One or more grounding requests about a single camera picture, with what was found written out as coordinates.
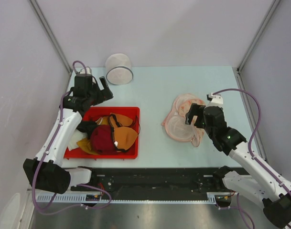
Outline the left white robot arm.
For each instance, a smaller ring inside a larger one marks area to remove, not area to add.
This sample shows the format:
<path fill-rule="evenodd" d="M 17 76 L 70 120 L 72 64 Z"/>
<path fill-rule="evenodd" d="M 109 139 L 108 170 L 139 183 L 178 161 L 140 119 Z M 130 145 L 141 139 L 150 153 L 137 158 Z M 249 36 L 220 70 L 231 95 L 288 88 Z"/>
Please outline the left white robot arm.
<path fill-rule="evenodd" d="M 104 76 L 98 80 L 91 74 L 79 73 L 74 86 L 62 95 L 56 122 L 44 145 L 33 159 L 25 159 L 24 172 L 32 190 L 63 194 L 70 187 L 82 185 L 94 190 L 98 179 L 87 167 L 62 168 L 65 151 L 85 113 L 94 105 L 113 98 Z"/>

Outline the white mesh laundry bag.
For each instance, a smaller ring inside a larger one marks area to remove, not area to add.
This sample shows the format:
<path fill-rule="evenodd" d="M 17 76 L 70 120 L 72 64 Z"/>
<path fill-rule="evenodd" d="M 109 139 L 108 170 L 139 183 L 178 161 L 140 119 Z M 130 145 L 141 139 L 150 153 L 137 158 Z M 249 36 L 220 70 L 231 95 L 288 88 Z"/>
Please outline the white mesh laundry bag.
<path fill-rule="evenodd" d="M 133 79 L 132 64 L 123 53 L 109 56 L 105 62 L 106 79 L 114 85 L 128 84 Z"/>

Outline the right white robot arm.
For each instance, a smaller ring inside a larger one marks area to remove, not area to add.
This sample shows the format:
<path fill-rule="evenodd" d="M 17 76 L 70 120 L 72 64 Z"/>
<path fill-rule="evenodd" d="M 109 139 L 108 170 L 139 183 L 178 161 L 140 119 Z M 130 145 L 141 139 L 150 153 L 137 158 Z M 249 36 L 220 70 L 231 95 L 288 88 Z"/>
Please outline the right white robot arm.
<path fill-rule="evenodd" d="M 187 125 L 205 130 L 215 148 L 239 163 L 252 177 L 245 179 L 224 167 L 224 174 L 213 179 L 213 187 L 217 191 L 231 189 L 254 202 L 275 227 L 289 226 L 291 182 L 249 149 L 246 138 L 227 125 L 223 108 L 192 104 L 184 114 Z"/>

